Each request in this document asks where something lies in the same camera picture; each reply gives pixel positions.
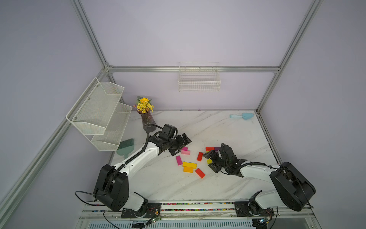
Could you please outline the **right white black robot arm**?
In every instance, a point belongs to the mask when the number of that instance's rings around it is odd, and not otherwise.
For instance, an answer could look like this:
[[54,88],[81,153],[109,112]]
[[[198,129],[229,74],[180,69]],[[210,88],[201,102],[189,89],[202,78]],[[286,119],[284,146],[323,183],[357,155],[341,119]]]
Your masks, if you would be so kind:
[[211,150],[203,154],[211,160],[209,167],[215,172],[229,176],[249,177],[271,183],[274,189],[259,190],[248,201],[245,214],[259,216],[273,207],[288,207],[300,212],[315,195],[315,187],[289,162],[280,165],[267,165],[238,159],[231,149]]

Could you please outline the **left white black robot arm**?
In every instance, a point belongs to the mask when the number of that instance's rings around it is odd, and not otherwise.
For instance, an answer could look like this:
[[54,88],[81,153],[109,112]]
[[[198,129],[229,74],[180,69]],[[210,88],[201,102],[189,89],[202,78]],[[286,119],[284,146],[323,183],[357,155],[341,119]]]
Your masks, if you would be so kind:
[[163,152],[168,151],[172,156],[175,156],[192,142],[187,134],[178,134],[177,128],[172,125],[165,124],[160,127],[155,124],[148,124],[147,126],[156,127],[160,130],[153,135],[146,130],[144,145],[122,162],[113,166],[109,164],[103,166],[93,192],[75,191],[74,194],[77,199],[86,205],[97,207],[97,204],[87,203],[79,197],[79,194],[90,195],[101,202],[100,207],[107,207],[113,212],[129,210],[136,212],[140,217],[146,214],[148,199],[130,191],[130,180],[148,162],[157,158]]

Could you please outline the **light pink block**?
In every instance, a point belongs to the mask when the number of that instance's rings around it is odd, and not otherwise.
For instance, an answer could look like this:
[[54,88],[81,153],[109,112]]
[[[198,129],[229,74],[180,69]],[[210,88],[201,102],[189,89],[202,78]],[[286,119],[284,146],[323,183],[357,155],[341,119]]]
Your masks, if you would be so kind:
[[190,155],[190,154],[191,154],[191,152],[190,152],[189,150],[182,150],[182,151],[181,151],[181,154],[182,154],[182,155]]

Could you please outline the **magenta block lower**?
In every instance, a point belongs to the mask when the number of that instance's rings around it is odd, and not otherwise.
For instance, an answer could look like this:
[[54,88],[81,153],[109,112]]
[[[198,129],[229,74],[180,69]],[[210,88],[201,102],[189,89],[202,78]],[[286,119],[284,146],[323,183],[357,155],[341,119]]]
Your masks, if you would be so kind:
[[183,164],[181,157],[180,156],[176,156],[175,158],[176,158],[177,165],[178,166],[181,166]]

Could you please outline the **yellow large block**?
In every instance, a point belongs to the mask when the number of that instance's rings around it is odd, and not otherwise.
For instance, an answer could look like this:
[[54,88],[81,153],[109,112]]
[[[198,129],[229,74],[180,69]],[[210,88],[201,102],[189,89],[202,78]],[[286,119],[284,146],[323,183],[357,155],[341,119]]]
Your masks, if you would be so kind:
[[197,169],[197,164],[196,163],[183,162],[182,166],[187,167],[187,168]]

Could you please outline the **orange block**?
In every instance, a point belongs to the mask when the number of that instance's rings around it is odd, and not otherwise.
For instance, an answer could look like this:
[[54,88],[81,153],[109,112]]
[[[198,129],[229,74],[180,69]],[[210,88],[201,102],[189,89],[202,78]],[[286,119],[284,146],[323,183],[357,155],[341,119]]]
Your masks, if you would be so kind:
[[194,168],[191,167],[183,167],[183,171],[186,173],[193,173],[194,172]]

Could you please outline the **dark glass vase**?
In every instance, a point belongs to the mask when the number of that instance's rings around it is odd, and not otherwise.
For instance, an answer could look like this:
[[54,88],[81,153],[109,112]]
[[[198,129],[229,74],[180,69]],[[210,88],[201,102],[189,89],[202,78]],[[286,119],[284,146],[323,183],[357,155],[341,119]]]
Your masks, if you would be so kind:
[[142,118],[143,129],[145,131],[152,133],[157,129],[157,127],[155,127],[156,122],[152,117],[151,112],[141,114],[141,118]]

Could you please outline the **yellow flower bouquet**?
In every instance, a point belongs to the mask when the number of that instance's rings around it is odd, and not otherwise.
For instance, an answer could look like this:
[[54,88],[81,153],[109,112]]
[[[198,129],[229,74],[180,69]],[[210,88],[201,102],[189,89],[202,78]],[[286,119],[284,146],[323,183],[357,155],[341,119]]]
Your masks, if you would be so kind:
[[149,112],[153,112],[154,110],[154,106],[151,104],[151,99],[146,97],[138,97],[135,108],[140,114],[147,114]]

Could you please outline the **teal scoop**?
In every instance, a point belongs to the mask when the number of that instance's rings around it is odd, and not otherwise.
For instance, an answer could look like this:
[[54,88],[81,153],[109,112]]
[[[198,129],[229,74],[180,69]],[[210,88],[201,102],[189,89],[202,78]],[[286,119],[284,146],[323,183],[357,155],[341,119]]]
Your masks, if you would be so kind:
[[251,118],[254,117],[254,114],[253,113],[242,113],[240,115],[238,115],[238,114],[231,114],[229,117],[230,118],[242,118],[244,120],[249,120],[249,119],[251,119]]

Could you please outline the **lower white mesh shelf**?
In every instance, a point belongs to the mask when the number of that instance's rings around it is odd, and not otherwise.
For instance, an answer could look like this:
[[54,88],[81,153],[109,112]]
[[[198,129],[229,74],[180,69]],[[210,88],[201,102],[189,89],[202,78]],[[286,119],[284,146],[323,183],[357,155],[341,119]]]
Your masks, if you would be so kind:
[[103,135],[94,135],[91,143],[99,151],[116,151],[122,140],[132,107],[118,103]]

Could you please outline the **white mesh shelf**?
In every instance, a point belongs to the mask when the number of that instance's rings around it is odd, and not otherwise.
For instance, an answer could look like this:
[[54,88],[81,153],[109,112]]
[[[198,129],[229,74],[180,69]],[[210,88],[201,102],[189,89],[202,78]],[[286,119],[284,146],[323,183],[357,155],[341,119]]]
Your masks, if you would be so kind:
[[94,78],[66,119],[83,135],[103,135],[123,91],[120,85]]
[[94,135],[91,143],[99,151],[116,151],[122,140],[132,107],[118,103],[103,135]]

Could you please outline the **upper white mesh shelf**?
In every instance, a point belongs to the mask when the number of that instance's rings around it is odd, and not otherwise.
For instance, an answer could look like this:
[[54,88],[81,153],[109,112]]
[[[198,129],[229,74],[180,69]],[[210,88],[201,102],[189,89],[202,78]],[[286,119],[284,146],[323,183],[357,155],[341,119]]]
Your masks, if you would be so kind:
[[94,78],[66,119],[83,135],[103,135],[123,91],[120,85]]

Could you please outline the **aluminium front rail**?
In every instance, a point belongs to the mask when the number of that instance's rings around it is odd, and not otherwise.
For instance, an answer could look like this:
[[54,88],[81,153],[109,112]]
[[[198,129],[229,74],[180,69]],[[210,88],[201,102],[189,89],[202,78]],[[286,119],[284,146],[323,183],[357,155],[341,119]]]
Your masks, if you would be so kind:
[[79,220],[100,220],[108,219],[151,219],[160,215],[163,219],[226,219],[245,218],[262,219],[269,218],[314,218],[315,215],[310,207],[301,211],[293,211],[287,207],[270,207],[262,210],[261,213],[251,214],[247,200],[213,200],[213,201],[153,201],[148,203],[145,214],[139,214],[133,210],[122,209],[113,212],[99,202],[86,205]]

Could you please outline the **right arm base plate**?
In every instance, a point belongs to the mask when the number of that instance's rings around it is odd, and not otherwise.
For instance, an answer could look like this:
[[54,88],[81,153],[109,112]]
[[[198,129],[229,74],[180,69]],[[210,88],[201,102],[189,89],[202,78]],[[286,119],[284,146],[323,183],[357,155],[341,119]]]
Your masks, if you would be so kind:
[[236,201],[234,209],[238,217],[273,217],[275,215],[271,208],[262,209],[258,204],[250,201]]

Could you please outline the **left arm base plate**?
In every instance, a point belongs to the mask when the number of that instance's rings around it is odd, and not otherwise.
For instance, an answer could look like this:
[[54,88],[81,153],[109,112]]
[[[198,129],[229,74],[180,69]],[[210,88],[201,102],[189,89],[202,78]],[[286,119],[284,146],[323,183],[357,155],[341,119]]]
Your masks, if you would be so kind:
[[122,219],[144,219],[157,216],[161,212],[161,203],[147,202],[142,205],[138,211],[132,209],[123,209],[121,213]]

